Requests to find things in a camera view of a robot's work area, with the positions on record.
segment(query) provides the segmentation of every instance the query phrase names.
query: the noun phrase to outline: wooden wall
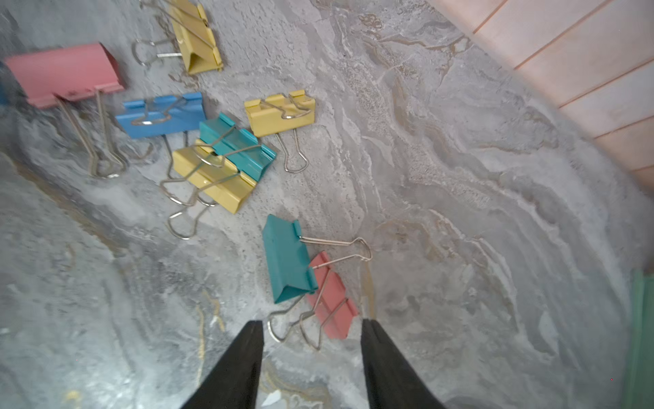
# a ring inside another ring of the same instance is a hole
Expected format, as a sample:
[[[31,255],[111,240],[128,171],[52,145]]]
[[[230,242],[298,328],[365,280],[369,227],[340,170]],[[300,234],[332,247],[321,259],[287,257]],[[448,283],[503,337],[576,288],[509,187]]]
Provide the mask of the wooden wall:
[[[654,0],[429,0],[654,189]]]

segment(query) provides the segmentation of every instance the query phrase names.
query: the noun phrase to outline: binder clip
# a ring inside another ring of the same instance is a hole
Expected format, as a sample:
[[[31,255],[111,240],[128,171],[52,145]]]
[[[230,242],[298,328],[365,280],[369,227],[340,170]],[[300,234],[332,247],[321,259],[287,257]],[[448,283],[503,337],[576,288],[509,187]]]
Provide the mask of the binder clip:
[[[304,90],[289,92],[288,97],[284,94],[277,94],[266,99],[253,99],[245,102],[245,112],[250,121],[252,133],[256,137],[277,134],[277,141],[286,155],[284,170],[289,173],[299,173],[309,165],[309,160],[300,150],[297,128],[316,121],[315,108],[316,100],[306,95]],[[300,169],[288,168],[288,150],[279,135],[280,132],[288,130],[293,130],[296,149],[305,162]]]
[[[372,259],[372,251],[363,238],[352,241],[337,241],[302,236],[300,222],[288,222],[268,215],[263,231],[264,249],[268,263],[268,274],[276,304],[299,295],[313,293],[318,289],[314,270],[329,264],[358,257],[363,261]],[[310,266],[306,244],[347,246],[360,242],[366,247],[367,256],[353,254],[336,260]]]
[[[284,342],[288,338],[290,331],[297,325],[300,327],[302,338],[304,338],[305,342],[316,351],[320,351],[323,331],[330,339],[344,340],[347,338],[350,326],[352,325],[352,320],[359,314],[359,312],[354,302],[345,296],[345,286],[343,285],[341,276],[333,271],[329,264],[330,260],[327,253],[321,251],[309,265],[310,267],[313,267],[316,279],[319,282],[318,295],[306,294],[305,296],[298,298],[291,307],[283,311],[272,312],[268,315],[268,332],[275,341]],[[272,323],[273,317],[276,315],[287,314],[305,297],[309,301],[311,309],[301,313],[300,318],[288,326],[283,336],[275,334]],[[317,344],[310,341],[303,325],[305,319],[314,315],[320,321]]]
[[[189,233],[188,236],[185,236],[184,234],[177,232],[171,224],[171,221],[175,217],[183,215],[184,213],[186,213],[186,210],[189,209],[189,207],[182,207],[181,210],[174,212],[172,215],[168,216],[168,219],[166,219],[165,226],[170,232],[170,234],[172,234],[173,236],[175,236],[180,240],[190,240],[193,236],[196,235],[196,232],[198,231],[198,222],[200,221],[200,217],[202,217],[202,215],[205,214],[205,212],[209,210],[211,207],[216,207],[218,205],[218,203],[215,200],[211,202],[206,202],[199,196],[198,196],[198,201],[205,207],[198,213],[198,215],[196,215],[193,218],[193,223],[191,224],[191,233]]]
[[[111,141],[102,94],[124,90],[118,78],[118,63],[100,43],[60,48],[13,56],[5,61],[27,94],[27,102],[36,108],[58,106],[73,125],[88,151],[88,173],[92,177],[110,179],[119,176],[127,163]],[[95,96],[110,157],[119,170],[108,175],[98,174],[99,157],[93,143],[66,105]]]
[[[185,176],[161,181],[159,187],[171,200],[183,206],[193,206],[199,194],[206,192],[222,207],[231,213],[236,213],[254,190],[256,181],[239,171],[226,156],[207,154],[199,143],[179,149],[173,152],[173,168],[177,173]],[[186,202],[164,188],[168,183],[182,181],[189,181],[198,188]]]
[[[132,139],[196,130],[207,120],[200,92],[138,99],[123,107],[116,120]]]
[[[163,0],[170,5],[170,12],[153,2],[140,0],[141,8],[152,7],[168,16],[173,24],[174,39],[149,41],[137,39],[131,45],[131,53],[136,61],[147,67],[158,58],[181,57],[189,74],[202,73],[223,68],[220,52],[216,46],[216,39],[209,28],[207,15],[201,4],[194,6],[188,0]],[[141,60],[137,53],[139,44],[157,47],[168,42],[177,42],[180,52],[166,52],[156,54],[149,60]]]
[[[230,160],[236,167],[257,182],[277,156],[247,130],[237,130],[236,123],[223,113],[200,124],[200,139],[217,155],[232,154]]]

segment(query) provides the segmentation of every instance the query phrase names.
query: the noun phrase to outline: green object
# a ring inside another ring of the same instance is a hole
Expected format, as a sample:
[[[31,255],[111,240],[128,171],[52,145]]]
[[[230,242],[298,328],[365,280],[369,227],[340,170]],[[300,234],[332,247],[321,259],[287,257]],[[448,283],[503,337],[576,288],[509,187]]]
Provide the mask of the green object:
[[[654,276],[636,272],[632,332],[622,409],[654,408]]]

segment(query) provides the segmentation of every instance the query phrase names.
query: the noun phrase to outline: gray marble countertop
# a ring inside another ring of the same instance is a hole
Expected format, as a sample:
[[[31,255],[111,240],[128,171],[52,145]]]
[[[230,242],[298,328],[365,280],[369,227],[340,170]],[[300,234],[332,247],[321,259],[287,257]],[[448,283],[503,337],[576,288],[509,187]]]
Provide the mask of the gray marble countertop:
[[[171,32],[136,0],[0,10],[1,57],[102,42],[128,87],[106,96],[112,115],[201,91],[210,118],[247,126],[245,100],[303,88],[317,100],[298,132],[308,169],[286,173],[280,156],[239,213],[212,209],[180,241],[164,227],[178,207],[157,186],[161,139],[139,160],[148,141],[114,122],[129,170],[91,179],[62,113],[28,106],[2,70],[3,407],[179,407],[246,321],[279,309],[262,246],[270,213],[312,236],[368,240],[369,264],[337,269],[348,294],[448,407],[618,405],[630,271],[654,244],[654,204],[627,174],[424,1],[203,5],[226,66],[195,76],[176,59],[135,63],[132,40]],[[106,152],[93,99],[73,106]],[[366,408],[360,322],[320,353],[299,334],[266,335],[259,401],[279,389],[270,408]]]

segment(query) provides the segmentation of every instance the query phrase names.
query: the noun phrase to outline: metal clip handle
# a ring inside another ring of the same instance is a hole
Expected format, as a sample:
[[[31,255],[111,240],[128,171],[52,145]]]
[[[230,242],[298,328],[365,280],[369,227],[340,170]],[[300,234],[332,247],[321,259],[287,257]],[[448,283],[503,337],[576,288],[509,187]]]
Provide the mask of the metal clip handle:
[[[213,144],[211,144],[211,145],[214,145],[215,143],[218,143],[219,141],[221,141],[224,137],[226,137],[226,136],[227,136],[231,131],[233,131],[235,128],[236,128],[236,125],[232,126],[229,130],[227,130],[227,132],[225,132],[224,134],[222,134],[222,135],[221,135],[221,136],[220,136],[220,137],[219,137],[219,138],[218,138],[218,139],[217,139]],[[197,200],[197,197],[198,197],[197,195],[192,194],[191,197],[189,198],[189,200],[188,200],[187,202],[185,202],[185,201],[181,200],[180,198],[178,198],[177,196],[175,196],[173,193],[171,193],[168,189],[166,189],[166,188],[164,187],[164,185],[166,185],[166,184],[168,184],[168,183],[180,183],[180,182],[185,182],[185,181],[187,181],[189,177],[191,177],[195,172],[197,172],[197,171],[202,167],[202,165],[208,163],[207,160],[208,160],[212,155],[213,155],[213,154],[210,153],[210,154],[208,154],[207,156],[205,156],[204,158],[202,158],[202,162],[198,163],[197,166],[194,167],[193,170],[191,170],[191,172],[189,172],[188,175],[186,175],[186,176],[184,176],[184,177],[171,178],[171,177],[170,177],[170,171],[169,171],[169,172],[168,172],[168,179],[164,179],[163,181],[159,182],[159,188],[163,191],[163,194],[165,194],[165,195],[166,195],[170,200],[172,200],[173,202],[175,202],[175,203],[177,203],[177,204],[180,204],[180,205],[182,205],[182,206],[193,206],[193,205],[195,204],[196,200]],[[170,170],[170,168],[171,168],[171,166],[172,166],[172,163],[173,163],[173,161],[172,161],[172,159],[173,159],[173,154],[172,154],[172,152],[171,152],[170,158],[171,158],[171,162],[170,162],[169,167],[168,167],[169,170]],[[211,163],[209,163],[209,164],[212,165],[212,166],[218,166],[218,167],[222,167],[222,166],[223,166],[222,164],[221,164],[221,165],[216,165],[216,164],[211,164]],[[233,175],[229,176],[228,178],[231,179],[232,177],[235,177],[235,176],[238,175],[239,173],[240,173],[240,171],[238,171],[237,173],[234,173]],[[215,186],[215,185],[217,185],[217,184],[219,184],[219,183],[222,183],[222,181],[215,182],[215,183],[212,183],[212,184],[210,184],[210,185],[204,186],[204,187],[202,187],[202,189],[201,189],[200,191],[205,190],[206,188],[209,188],[209,187]]]
[[[191,145],[191,146],[193,148],[213,148],[213,145],[216,145],[216,143],[218,143],[218,141],[215,141],[214,143],[211,143],[211,144],[196,143],[196,144]],[[194,152],[196,153],[196,156],[202,162],[206,163],[207,165],[214,166],[216,168],[222,168],[223,166],[225,166],[225,158],[227,158],[229,155],[233,155],[233,154],[244,152],[244,151],[249,151],[251,149],[260,148],[261,146],[262,146],[261,144],[253,145],[251,147],[245,147],[245,148],[242,148],[242,149],[237,149],[236,151],[232,151],[232,152],[226,153],[224,155],[220,155],[220,163],[218,163],[218,164],[208,161],[208,159],[211,157],[211,154],[209,156],[202,157],[202,155],[200,155],[200,153],[198,152],[197,149],[194,149]]]
[[[170,171],[173,170],[173,151],[170,149],[170,144],[168,143],[168,137],[166,135],[161,135],[163,143],[165,145],[165,150],[168,153],[168,168],[166,169],[166,176],[168,179],[173,179],[173,176],[170,174]],[[188,146],[188,131],[184,131],[184,147]]]
[[[334,308],[334,310],[332,312],[330,312],[330,314],[327,316],[327,318],[324,320],[324,322],[322,324],[320,324],[320,329],[318,330],[318,343],[314,344],[309,339],[309,335],[307,335],[307,332],[306,332],[306,330],[304,328],[304,320],[308,319],[308,318],[311,318],[312,316],[315,315],[316,309],[318,308],[318,305],[322,301],[322,294],[325,291],[325,288],[327,288],[327,281],[329,280],[331,274],[332,274],[332,270],[329,269],[327,271],[327,274],[325,275],[325,278],[324,278],[324,280],[322,282],[322,285],[320,286],[320,292],[318,293],[318,298],[316,299],[316,303],[314,304],[313,308],[311,308],[309,311],[305,311],[305,312],[301,313],[300,318],[297,321],[292,322],[288,326],[288,328],[286,329],[286,332],[284,333],[283,336],[277,335],[275,333],[275,331],[273,330],[273,323],[272,323],[273,317],[275,317],[276,315],[286,315],[288,312],[290,312],[290,310],[292,310],[296,305],[298,305],[298,303],[305,297],[304,296],[299,297],[290,307],[288,307],[285,310],[274,311],[274,312],[271,312],[268,315],[268,320],[267,320],[268,332],[270,333],[270,336],[273,337],[273,339],[275,341],[277,341],[279,343],[282,343],[282,342],[286,341],[286,339],[288,338],[288,335],[290,334],[291,330],[296,325],[299,325],[300,326],[300,332],[302,334],[302,338],[304,338],[304,342],[306,342],[309,346],[311,346],[316,351],[320,351],[320,347],[322,345],[322,332],[324,330],[325,325],[327,325],[336,316],[336,313],[338,312],[338,310],[340,310],[341,307],[343,305],[345,305],[345,303],[349,299],[349,298],[344,298],[338,304],[338,306],[336,308]]]
[[[178,182],[187,181],[188,177],[190,175],[192,175],[193,173],[195,173],[197,171],[197,169],[199,169],[199,167],[202,166],[202,165],[203,164],[198,165],[196,167],[196,169],[191,171],[191,173],[189,173],[186,177],[179,177],[179,178],[176,178],[176,179],[166,179],[166,180],[163,180],[163,181],[159,182],[159,187],[161,188],[163,193],[166,196],[168,196],[168,198],[170,200],[172,200],[173,202],[175,202],[177,204],[181,204],[182,206],[190,207],[190,206],[193,206],[196,203],[200,193],[204,192],[205,190],[207,190],[210,187],[219,185],[220,183],[225,183],[226,181],[229,181],[230,179],[233,179],[233,178],[235,178],[235,177],[237,177],[238,175],[241,174],[241,171],[238,171],[238,172],[236,172],[236,173],[234,173],[232,175],[229,175],[227,177],[223,177],[222,179],[219,179],[219,180],[217,180],[215,182],[209,183],[208,185],[202,186],[201,188],[195,189],[195,191],[193,191],[193,193],[191,194],[191,197],[188,199],[187,202],[182,201],[181,199],[176,197],[174,194],[170,193],[170,191],[168,191],[168,189],[164,188],[164,185],[167,184],[167,183],[178,183]]]
[[[105,136],[105,144],[107,145],[109,156],[111,159],[113,159],[114,162],[116,162],[120,166],[118,168],[118,171],[109,173],[107,175],[98,174],[99,157],[95,152],[93,143],[91,142],[91,139],[88,137],[87,133],[82,129],[82,126],[79,124],[77,118],[75,118],[75,115],[73,115],[73,112],[68,107],[68,104],[66,104],[66,101],[57,97],[57,104],[59,105],[59,108],[62,109],[63,113],[66,115],[66,118],[71,123],[71,125],[73,125],[73,128],[75,129],[75,133],[77,133],[79,138],[82,140],[82,144],[84,145],[84,148],[86,148],[86,152],[88,152],[89,155],[88,174],[92,177],[97,177],[99,179],[112,179],[114,177],[120,176],[123,172],[125,172],[125,170],[127,169],[127,162],[125,162],[125,160],[122,158],[122,155],[118,152],[116,145],[113,143],[113,140],[111,139],[111,135],[109,135],[109,128],[107,127],[107,118],[106,118],[107,116],[105,114],[105,104],[102,102],[101,90],[95,90],[95,100],[97,102],[97,110],[100,116],[100,124],[102,125],[102,131],[103,131],[103,135]]]
[[[175,236],[176,238],[178,238],[178,239],[182,239],[182,240],[190,240],[191,237],[195,236],[195,235],[196,235],[196,232],[197,232],[197,230],[198,230],[198,222],[199,222],[199,220],[200,220],[200,217],[202,217],[202,215],[203,215],[207,210],[209,210],[210,207],[215,207],[215,206],[218,204],[216,201],[213,201],[213,202],[205,202],[205,201],[202,200],[202,198],[200,198],[199,196],[198,196],[198,201],[199,201],[201,204],[203,204],[205,207],[204,207],[204,209],[202,209],[202,210],[198,213],[197,216],[195,216],[195,217],[193,218],[193,223],[191,224],[191,233],[190,233],[188,236],[185,236],[185,235],[183,235],[183,234],[177,232],[177,231],[173,228],[173,226],[171,225],[171,221],[172,221],[175,217],[181,216],[184,212],[186,212],[186,211],[189,209],[189,207],[184,207],[184,208],[182,208],[181,210],[176,211],[176,212],[173,213],[172,215],[168,216],[168,219],[167,219],[166,222],[165,222],[165,226],[166,226],[166,228],[168,229],[168,231],[169,231],[173,236]]]
[[[300,236],[300,241],[302,243],[306,243],[306,244],[326,244],[326,245],[340,245],[340,246],[352,245],[352,244],[354,244],[356,242],[360,242],[366,248],[366,252],[368,254],[367,256],[361,255],[361,254],[351,254],[349,256],[337,258],[335,260],[331,260],[331,261],[328,261],[328,262],[324,262],[322,264],[318,264],[317,266],[313,266],[314,270],[317,269],[317,268],[324,267],[324,266],[327,266],[329,264],[334,264],[334,263],[337,263],[339,261],[347,260],[348,258],[353,258],[353,257],[358,257],[358,258],[361,259],[361,261],[370,261],[370,260],[372,260],[372,249],[370,249],[370,246],[368,245],[368,243],[366,243],[366,241],[361,237],[357,237],[356,239],[354,239],[352,241],[338,241],[338,240],[327,240],[327,239],[318,239],[318,238]]]
[[[279,135],[279,133],[276,133],[277,135],[277,140],[279,141],[279,144],[282,145],[282,150],[284,151],[284,170],[289,172],[289,173],[300,173],[304,169],[309,166],[309,160],[307,159],[306,156],[302,153],[300,150],[300,141],[298,140],[298,130],[293,129],[293,135],[295,137],[295,148],[298,150],[298,154],[304,159],[304,166],[302,166],[300,169],[289,169],[288,168],[288,149],[286,149],[286,145],[284,144],[284,141],[282,141],[282,137]]]
[[[268,107],[271,107],[271,108],[275,108],[275,109],[278,110],[278,111],[281,111],[281,112],[282,112],[282,115],[281,115],[281,116],[282,116],[282,119],[295,119],[295,118],[300,118],[301,116],[305,116],[305,115],[308,115],[308,114],[311,113],[311,108],[300,107],[300,106],[295,102],[295,100],[293,99],[293,96],[289,95],[288,98],[289,98],[290,101],[293,103],[293,105],[295,105],[295,108],[297,108],[298,111],[303,111],[303,112],[300,112],[300,113],[295,114],[295,115],[289,115],[289,114],[286,112],[286,109],[283,109],[282,107],[278,107],[278,106],[276,106],[276,105],[273,105],[273,104],[271,104],[270,102],[266,102],[264,99],[261,99],[261,100],[259,101],[259,103],[262,103],[262,104],[264,104],[264,105],[267,105]]]
[[[330,314],[327,316],[327,319],[325,319],[325,321],[322,324],[320,324],[320,329],[318,330],[318,343],[317,344],[314,344],[312,341],[310,341],[309,336],[307,335],[306,331],[304,331],[304,325],[302,325],[302,324],[303,324],[305,319],[310,318],[310,317],[312,317],[314,315],[315,307],[318,306],[318,303],[320,302],[320,300],[318,299],[316,301],[316,305],[314,306],[312,311],[308,311],[308,312],[304,312],[304,313],[300,314],[300,320],[299,320],[300,321],[300,332],[302,333],[302,338],[304,338],[304,342],[309,344],[309,346],[311,346],[316,351],[320,351],[320,346],[322,344],[322,329],[324,328],[325,325],[327,325],[329,323],[329,321],[332,320],[332,318],[334,318],[334,316],[336,315],[338,310],[340,310],[341,307],[345,305],[345,303],[348,301],[348,299],[349,298],[344,298],[343,301],[341,301],[338,304],[338,306],[336,308],[334,308],[334,310],[332,312],[330,312]]]
[[[186,100],[184,99],[184,97],[182,96],[176,96],[176,97],[177,97],[176,100],[172,104],[168,105],[166,109],[160,112],[161,115],[163,115],[163,118],[152,119],[152,120],[149,120],[148,117],[150,116],[150,103],[153,102],[153,99],[146,99],[145,112],[143,113],[143,116],[131,121],[131,124],[135,126],[148,126],[148,125],[162,124],[166,121],[171,120],[173,117],[168,113],[168,111],[170,111],[172,108],[176,107],[177,105],[180,105],[181,102],[184,102],[183,104],[181,104],[182,106],[186,105]]]
[[[136,52],[136,47],[139,44],[146,44],[149,46],[157,47],[160,46],[161,44],[168,43],[175,41],[174,39],[164,39],[164,40],[159,40],[159,41],[151,41],[151,40],[141,40],[141,39],[136,39],[134,42],[131,44],[131,55],[134,57],[134,60],[136,60],[137,63],[141,64],[144,67],[149,67],[150,64],[155,62],[159,58],[168,58],[168,57],[181,57],[182,53],[181,52],[161,52],[155,54],[154,57],[152,57],[149,60],[143,61],[141,58],[139,58],[139,54]]]
[[[291,330],[292,330],[292,329],[293,329],[293,328],[294,328],[298,323],[300,323],[300,321],[298,320],[298,321],[295,321],[295,322],[291,323],[291,324],[288,326],[288,328],[286,329],[286,332],[284,333],[284,335],[283,335],[283,336],[279,336],[279,335],[277,335],[277,334],[275,333],[275,330],[273,330],[273,318],[274,318],[275,316],[277,316],[277,315],[286,315],[286,314],[288,314],[288,313],[290,312],[290,310],[292,310],[293,308],[295,308],[295,306],[298,305],[298,303],[299,303],[300,301],[302,301],[303,299],[304,299],[304,296],[301,296],[301,297],[299,297],[297,300],[295,300],[295,302],[293,302],[293,304],[291,304],[291,306],[288,307],[287,309],[285,309],[285,310],[281,310],[281,311],[273,311],[273,312],[271,312],[270,314],[268,314],[268,319],[266,320],[266,324],[267,324],[267,326],[268,326],[268,332],[270,333],[270,336],[273,337],[273,339],[274,339],[275,341],[277,341],[277,342],[279,342],[279,343],[282,343],[282,342],[286,341],[286,339],[288,339],[288,335],[290,334]]]

